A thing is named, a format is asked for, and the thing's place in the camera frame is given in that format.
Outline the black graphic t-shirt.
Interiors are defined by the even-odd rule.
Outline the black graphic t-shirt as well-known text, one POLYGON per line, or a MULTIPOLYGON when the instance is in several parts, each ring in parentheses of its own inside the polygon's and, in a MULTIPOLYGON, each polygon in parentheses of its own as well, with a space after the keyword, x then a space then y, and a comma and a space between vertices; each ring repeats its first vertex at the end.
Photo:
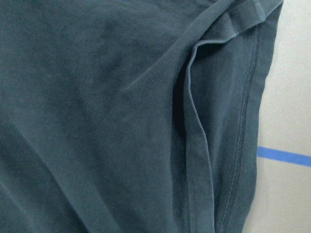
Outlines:
POLYGON ((3 0, 3 233, 240 233, 280 0, 3 0))

